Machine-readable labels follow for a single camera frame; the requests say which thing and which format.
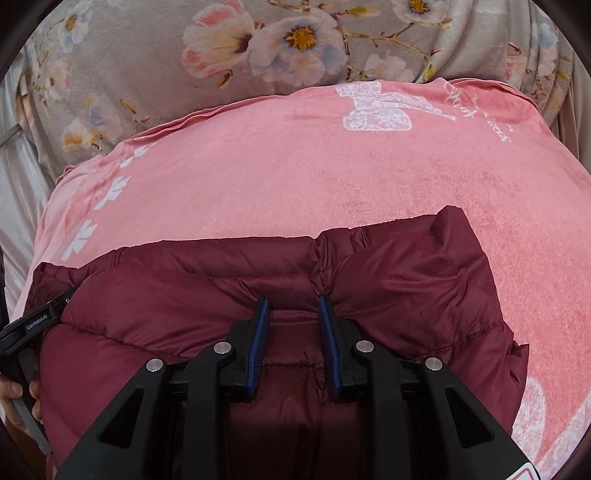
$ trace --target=floral fabric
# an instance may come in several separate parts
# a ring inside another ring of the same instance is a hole
[[[356,80],[500,80],[550,125],[573,64],[528,0],[64,0],[25,53],[17,115],[53,178],[193,111]]]

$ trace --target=human hand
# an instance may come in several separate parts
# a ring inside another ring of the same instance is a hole
[[[33,407],[33,417],[37,421],[41,421],[41,402],[39,401],[39,391],[41,390],[41,383],[39,380],[39,373],[35,372],[35,377],[31,381],[29,385],[29,392],[31,396],[37,400]],[[7,419],[12,423],[16,428],[22,430],[27,435],[31,436],[25,424],[23,423],[20,415],[17,412],[17,409],[14,407],[12,400],[16,400],[17,398],[22,397],[22,386],[18,383],[13,382],[12,380],[8,379],[0,375],[0,405],[4,409],[6,413]]]

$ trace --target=puffer jacket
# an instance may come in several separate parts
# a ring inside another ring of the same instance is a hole
[[[357,479],[364,415],[326,382],[318,297],[399,357],[441,358],[511,431],[528,346],[503,321],[495,283],[461,209],[318,238],[162,241],[82,268],[40,265],[28,308],[77,286],[41,348],[41,402],[60,464],[149,359],[175,363],[225,338],[259,297],[273,310],[256,398],[232,404],[232,478]]]

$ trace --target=metal screw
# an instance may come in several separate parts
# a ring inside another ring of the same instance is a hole
[[[443,362],[438,358],[431,356],[425,360],[425,367],[436,372],[437,370],[441,370],[443,368]]]
[[[370,353],[374,351],[374,345],[369,340],[360,340],[355,344],[355,348],[363,353]]]
[[[232,350],[232,344],[228,342],[218,342],[213,346],[213,351],[220,355],[228,353],[230,350]]]
[[[148,360],[146,364],[146,368],[150,372],[157,372],[164,366],[164,362],[160,358],[153,358],[152,360]]]

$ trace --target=pink blanket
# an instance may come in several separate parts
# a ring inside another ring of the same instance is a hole
[[[314,87],[153,128],[66,172],[33,267],[162,239],[316,236],[445,205],[466,212],[505,320],[531,344],[514,438],[550,479],[591,420],[591,177],[509,86]]]

